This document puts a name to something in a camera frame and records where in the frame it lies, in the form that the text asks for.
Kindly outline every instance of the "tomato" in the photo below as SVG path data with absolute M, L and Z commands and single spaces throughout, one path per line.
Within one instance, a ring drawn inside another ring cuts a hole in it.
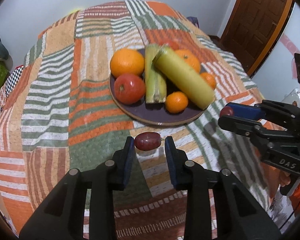
M 143 132 L 136 136 L 134 145 L 141 151 L 151 151 L 161 145 L 161 135 L 156 132 Z
M 135 74 L 125 73 L 114 82 L 114 95 L 121 103 L 131 105 L 138 102 L 146 93 L 146 85 Z
M 162 45 L 168 45 L 170 46 L 170 48 L 172 48 L 173 50 L 177 50 L 179 49 L 179 44 L 175 41 L 172 41 L 172 40 L 161 40 L 159 42 L 159 45 L 162 46 Z
M 223 116 L 223 115 L 233 116 L 234 115 L 234 111 L 233 111 L 232 107 L 225 106 L 224 108 L 222 108 L 221 111 L 220 111 L 220 117 Z

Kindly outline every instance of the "patchwork bedspread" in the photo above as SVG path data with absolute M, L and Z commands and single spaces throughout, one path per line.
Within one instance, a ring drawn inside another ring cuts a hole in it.
M 121 48 L 142 49 L 178 40 L 217 77 L 216 101 L 196 121 L 153 128 L 132 120 L 112 101 L 109 62 Z M 4 214 L 19 232 L 70 168 L 95 168 L 123 147 L 126 137 L 156 131 L 203 167 L 230 169 L 267 210 L 269 190 L 249 140 L 221 130 L 228 102 L 259 103 L 262 96 L 232 53 L 168 5 L 111 2 L 72 13 L 43 31 L 0 91 L 0 192 Z M 216 217 L 212 205 L 212 228 Z M 86 207 L 83 234 L 88 237 Z M 137 153 L 130 183 L 114 193 L 118 239 L 177 239 L 183 235 L 186 192 L 170 183 L 163 144 Z

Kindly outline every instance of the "checkered cloth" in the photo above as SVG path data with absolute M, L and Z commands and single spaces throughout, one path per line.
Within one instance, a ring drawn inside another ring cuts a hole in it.
M 23 71 L 23 65 L 16 67 L 12 74 L 6 80 L 6 97 L 10 95 L 17 85 Z

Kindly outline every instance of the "plate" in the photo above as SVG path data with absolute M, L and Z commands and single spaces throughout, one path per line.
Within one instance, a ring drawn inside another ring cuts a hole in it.
M 143 56 L 145 50 L 138 50 Z M 125 105 L 119 102 L 114 96 L 114 76 L 109 77 L 110 95 L 116 105 L 133 119 L 155 126 L 176 126 L 192 122 L 202 115 L 203 111 L 189 101 L 188 107 L 179 114 L 170 114 L 161 104 L 146 104 L 145 97 L 132 105 Z

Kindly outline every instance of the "door frame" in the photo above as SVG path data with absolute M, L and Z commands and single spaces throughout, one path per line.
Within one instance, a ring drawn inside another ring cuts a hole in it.
M 233 10 L 232 10 L 232 13 L 230 15 L 230 18 L 229 18 L 228 23 L 226 25 L 226 28 L 223 31 L 223 34 L 220 38 L 220 43 L 223 43 L 223 41 L 225 40 L 226 35 L 228 34 L 230 26 L 232 24 L 232 21 L 234 19 L 234 16 L 238 11 L 240 3 L 241 3 L 241 0 L 236 0 L 236 2 L 234 4 L 234 7 L 233 7 Z M 280 34 L 282 34 L 282 30 L 284 29 L 284 27 L 286 25 L 287 17 L 289 16 L 290 9 L 291 9 L 291 7 L 293 7 L 293 5 L 294 5 L 294 0 L 287 0 L 286 4 L 284 6 L 284 9 L 283 9 L 282 15 L 280 17 L 280 20 L 279 20 L 274 32 L 272 33 L 269 41 L 267 42 L 267 44 L 265 45 L 265 47 L 261 51 L 261 53 L 258 56 L 258 58 L 256 59 L 256 61 L 253 63 L 251 68 L 248 70 L 247 74 L 249 76 L 251 76 L 252 74 L 254 74 L 256 72 L 256 70 L 261 66 L 261 63 L 264 62 L 264 60 L 266 59 L 266 57 L 270 53 L 270 50 L 276 44 L 278 37 L 280 36 Z

